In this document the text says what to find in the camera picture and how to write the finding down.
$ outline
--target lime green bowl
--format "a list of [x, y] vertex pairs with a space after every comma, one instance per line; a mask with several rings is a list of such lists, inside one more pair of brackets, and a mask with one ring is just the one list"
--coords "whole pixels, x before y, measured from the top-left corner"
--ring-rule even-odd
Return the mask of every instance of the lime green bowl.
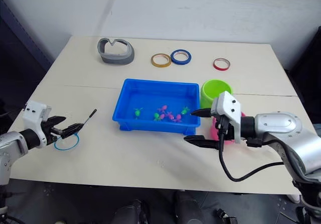
[[211, 107], [213, 100], [224, 91], [233, 94], [231, 86], [224, 81], [217, 79], [206, 81], [201, 88], [201, 108]]

